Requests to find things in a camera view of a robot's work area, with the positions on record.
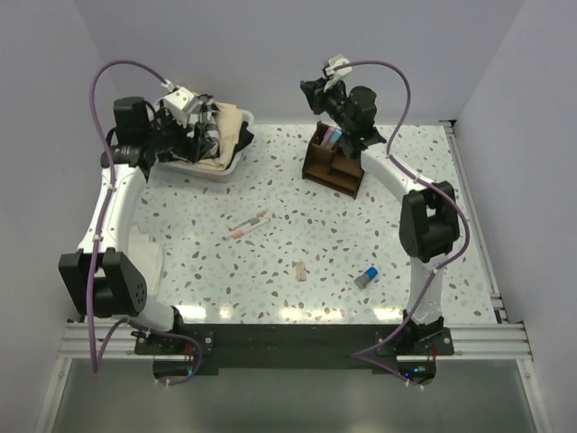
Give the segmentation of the pink purple highlighter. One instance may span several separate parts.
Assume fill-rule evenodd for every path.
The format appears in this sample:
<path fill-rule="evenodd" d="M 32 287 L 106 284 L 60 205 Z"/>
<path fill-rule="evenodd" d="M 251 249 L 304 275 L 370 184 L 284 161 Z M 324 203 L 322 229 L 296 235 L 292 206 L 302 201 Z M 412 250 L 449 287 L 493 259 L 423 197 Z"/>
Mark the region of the pink purple highlighter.
<path fill-rule="evenodd" d="M 330 140 L 331 140 L 333 134 L 334 134 L 334 128 L 333 128 L 333 127 L 329 127 L 329 128 L 326 130 L 326 132 L 325 132 L 325 135 L 324 135 L 324 137 L 323 137 L 323 139 L 322 139 L 322 141 L 321 141 L 321 143 L 320 143 L 320 146 L 321 146 L 321 147 L 326 147 L 326 146 L 330 143 Z"/>

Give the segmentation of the blue cap grey highlighter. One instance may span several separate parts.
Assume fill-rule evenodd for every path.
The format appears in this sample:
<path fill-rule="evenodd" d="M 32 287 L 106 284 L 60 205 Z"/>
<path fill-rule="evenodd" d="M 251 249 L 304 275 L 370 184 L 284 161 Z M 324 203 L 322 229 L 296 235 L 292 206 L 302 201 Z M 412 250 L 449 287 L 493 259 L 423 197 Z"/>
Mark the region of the blue cap grey highlighter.
<path fill-rule="evenodd" d="M 337 144 L 338 140 L 341 138 L 341 136 L 342 136 L 342 131 L 341 130 L 335 130 L 329 139 L 327 148 L 333 149 L 335 147 L 335 145 Z"/>

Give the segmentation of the orange tip white pen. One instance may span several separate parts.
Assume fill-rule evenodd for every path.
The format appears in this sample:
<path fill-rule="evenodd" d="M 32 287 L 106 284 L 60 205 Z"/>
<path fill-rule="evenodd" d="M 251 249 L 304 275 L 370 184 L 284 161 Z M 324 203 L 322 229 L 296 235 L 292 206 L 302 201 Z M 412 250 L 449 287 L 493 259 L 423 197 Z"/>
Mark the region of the orange tip white pen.
<path fill-rule="evenodd" d="M 268 223 L 270 222 L 269 218 L 263 218 L 260 219 L 258 222 L 253 223 L 253 224 L 249 224 L 247 226 L 243 226 L 241 228 L 239 228 L 238 230 L 232 232 L 229 237 L 232 239 L 238 239 L 241 238 L 245 235 L 248 235 L 249 233 L 251 233 L 252 231 L 261 228 L 262 226 L 266 226 Z"/>

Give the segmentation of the blue grey glue stick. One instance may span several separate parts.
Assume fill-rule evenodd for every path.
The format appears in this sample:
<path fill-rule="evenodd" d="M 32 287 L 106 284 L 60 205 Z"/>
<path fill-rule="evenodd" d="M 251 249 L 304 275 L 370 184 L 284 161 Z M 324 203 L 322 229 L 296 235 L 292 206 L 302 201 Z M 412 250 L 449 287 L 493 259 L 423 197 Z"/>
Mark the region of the blue grey glue stick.
<path fill-rule="evenodd" d="M 372 282 L 378 275 L 378 270 L 374 267 L 370 267 L 369 269 L 367 269 L 363 274 L 361 274 L 360 276 L 358 276 L 355 280 L 354 280 L 354 284 L 359 288 L 359 289 L 364 289 L 367 287 L 367 285 Z"/>

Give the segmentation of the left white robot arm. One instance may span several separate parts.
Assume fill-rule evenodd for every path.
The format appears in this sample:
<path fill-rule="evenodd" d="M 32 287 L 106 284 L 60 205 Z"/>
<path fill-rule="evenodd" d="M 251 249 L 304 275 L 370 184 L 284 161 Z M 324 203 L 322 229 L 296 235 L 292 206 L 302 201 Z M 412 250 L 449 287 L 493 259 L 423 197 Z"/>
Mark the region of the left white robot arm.
<path fill-rule="evenodd" d="M 209 95 L 184 88 L 152 105 L 142 97 L 114 102 L 115 127 L 100 158 L 101 187 L 94 215 L 74 253 L 60 257 L 59 271 L 79 314 L 126 317 L 155 329 L 167 354 L 186 345 L 175 308 L 149 299 L 142 273 L 128 257 L 129 232 L 137 202 L 157 160 L 180 156 L 197 162 L 215 149 L 218 108 Z"/>

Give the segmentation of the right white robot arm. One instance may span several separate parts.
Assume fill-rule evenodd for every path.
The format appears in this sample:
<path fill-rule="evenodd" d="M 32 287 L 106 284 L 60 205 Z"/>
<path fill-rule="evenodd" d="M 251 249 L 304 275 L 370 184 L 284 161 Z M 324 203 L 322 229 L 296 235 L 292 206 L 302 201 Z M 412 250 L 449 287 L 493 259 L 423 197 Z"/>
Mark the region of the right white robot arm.
<path fill-rule="evenodd" d="M 348 91 L 342 81 L 330 88 L 329 80 L 302 81 L 299 85 L 311 111 L 328 114 L 341 130 L 337 144 L 348 159 L 378 180 L 400 203 L 399 241 L 410 257 L 409 301 L 398 332 L 404 348 L 414 355 L 434 343 L 444 327 L 441 308 L 443 272 L 439 265 L 449 258 L 460 236 L 451 183 L 420 179 L 400 168 L 387 155 L 387 141 L 375 126 L 376 94 L 358 86 Z"/>

